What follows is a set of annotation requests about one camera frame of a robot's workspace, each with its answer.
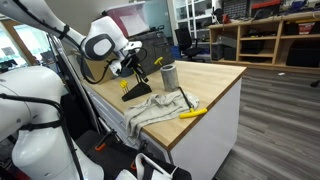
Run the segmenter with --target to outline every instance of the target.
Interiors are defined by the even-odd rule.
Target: black chair
[[[178,46],[180,49],[180,53],[182,52],[190,61],[195,61],[197,59],[193,59],[192,57],[200,54],[204,51],[203,48],[198,47],[198,39],[192,39],[190,36],[190,32],[188,28],[180,28],[174,30],[178,40]],[[192,42],[195,40],[195,47],[192,47]]]

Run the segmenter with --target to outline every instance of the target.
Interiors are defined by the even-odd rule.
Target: black strap
[[[28,130],[33,131],[35,129],[46,129],[46,128],[57,128],[62,125],[62,121],[53,121],[49,123],[43,123],[43,124],[27,124],[20,128],[20,130]]]
[[[60,36],[58,37],[59,39],[63,39],[66,34],[68,33],[68,31],[70,31],[70,26],[68,26],[67,24],[64,26],[63,28],[63,32],[60,34]]]

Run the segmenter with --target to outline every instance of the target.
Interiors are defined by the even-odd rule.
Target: white wall
[[[87,35],[90,23],[111,6],[127,4],[129,0],[46,0],[52,11],[63,22],[83,35]],[[64,45],[69,55],[71,48]]]

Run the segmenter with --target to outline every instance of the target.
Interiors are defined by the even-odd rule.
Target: wooden floor
[[[238,140],[219,180],[320,179],[318,75],[249,69],[243,78]]]

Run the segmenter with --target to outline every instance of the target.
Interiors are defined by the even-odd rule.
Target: wooden table
[[[188,170],[193,179],[211,179],[236,141],[241,77],[245,67],[176,61],[179,84],[200,98],[199,109],[207,108],[202,116],[162,121],[144,126],[140,140],[149,142],[158,157]],[[155,94],[164,91],[159,71],[148,76]],[[151,94],[123,102],[123,91],[117,78],[98,85],[84,83],[100,116],[118,131],[125,143],[137,147],[125,134],[123,112]],[[129,88],[137,84],[134,76],[125,78]]]

